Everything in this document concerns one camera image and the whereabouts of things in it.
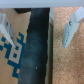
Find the beige surface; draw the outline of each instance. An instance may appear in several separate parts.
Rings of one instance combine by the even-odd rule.
[[[84,23],[64,49],[65,24],[78,7],[55,8],[53,30],[53,84],[84,84]]]
[[[2,9],[1,12],[7,14],[8,19],[14,28],[16,37],[20,39],[20,36],[18,34],[19,32],[22,33],[24,35],[24,42],[25,42],[26,30],[28,28],[30,14],[25,13],[25,14],[19,15],[14,11],[14,9]],[[0,51],[0,84],[17,84],[18,79],[12,77],[14,67],[7,64],[8,59],[5,58],[6,51],[7,51],[6,48],[4,48],[3,51]]]

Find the white object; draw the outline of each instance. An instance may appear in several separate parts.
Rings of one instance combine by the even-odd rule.
[[[84,21],[84,8],[80,7],[75,13],[73,13],[70,17],[69,23],[66,24],[64,29],[64,35],[62,39],[63,47],[66,48],[74,34],[77,32],[81,22]]]
[[[78,7],[84,0],[0,0],[0,8]]]
[[[0,13],[0,31],[10,44],[15,47],[16,37],[12,25],[9,23],[6,14]]]

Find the dark object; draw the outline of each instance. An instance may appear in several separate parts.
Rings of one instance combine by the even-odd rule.
[[[18,84],[45,84],[49,11],[31,9]]]
[[[15,11],[19,14],[21,13],[26,13],[26,12],[30,12],[31,8],[15,8]]]

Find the white tool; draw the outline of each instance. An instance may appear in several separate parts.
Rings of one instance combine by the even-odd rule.
[[[13,47],[15,47],[16,36],[14,34],[13,27],[9,23],[6,14],[2,14],[1,12],[0,12],[0,32],[4,34],[4,36],[10,42],[10,44]]]
[[[79,26],[84,21],[84,8],[80,7],[70,17],[69,23],[66,24],[63,34],[63,47],[66,48],[71,42],[74,34],[77,32]]]

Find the brown speckled surface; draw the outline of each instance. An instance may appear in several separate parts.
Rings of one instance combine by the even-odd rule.
[[[62,46],[65,24],[78,7],[55,8],[53,29],[53,84],[84,84],[84,23],[67,48]]]

